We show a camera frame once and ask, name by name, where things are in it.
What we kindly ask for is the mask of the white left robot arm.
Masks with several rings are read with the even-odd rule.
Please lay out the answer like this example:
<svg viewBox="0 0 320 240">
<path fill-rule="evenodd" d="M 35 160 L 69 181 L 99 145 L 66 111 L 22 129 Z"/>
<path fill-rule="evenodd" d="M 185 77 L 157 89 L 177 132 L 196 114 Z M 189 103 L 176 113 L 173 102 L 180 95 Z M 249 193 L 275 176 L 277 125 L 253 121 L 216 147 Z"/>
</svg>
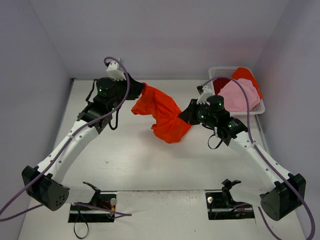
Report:
<svg viewBox="0 0 320 240">
<path fill-rule="evenodd" d="M 101 190 L 89 182 L 85 188 L 68 187 L 62 184 L 71 165 L 85 147 L 108 126 L 125 100 L 140 97 L 146 85 L 129 80 L 114 80 L 110 77 L 96 79 L 92 88 L 96 96 L 86 99 L 86 107 L 79 113 L 72 129 L 59 145 L 37 166 L 27 166 L 21 173 L 26 193 L 40 204 L 56 211 L 64 204 L 82 203 L 87 209 L 96 209 L 101 201 Z"/>
</svg>

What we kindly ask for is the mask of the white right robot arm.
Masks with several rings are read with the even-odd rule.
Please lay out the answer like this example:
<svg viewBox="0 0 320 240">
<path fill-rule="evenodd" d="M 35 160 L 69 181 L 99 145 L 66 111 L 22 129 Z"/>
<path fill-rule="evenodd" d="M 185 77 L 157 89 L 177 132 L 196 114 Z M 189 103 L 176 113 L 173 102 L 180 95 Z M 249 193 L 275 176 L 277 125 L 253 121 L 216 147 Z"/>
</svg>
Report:
<svg viewBox="0 0 320 240">
<path fill-rule="evenodd" d="M 240 180 L 224 180 L 221 200 L 225 205 L 234 207 L 245 203 L 257 206 L 274 221 L 281 220 L 302 205 L 305 178 L 299 173 L 292 174 L 263 150 L 243 122 L 225 110 L 222 96 L 209 96 L 206 103 L 200 104 L 197 99 L 192 99 L 178 117 L 187 124 L 201 124 L 212 130 L 220 143 L 238 153 L 262 179 L 263 185 L 258 188 L 246 187 Z"/>
</svg>

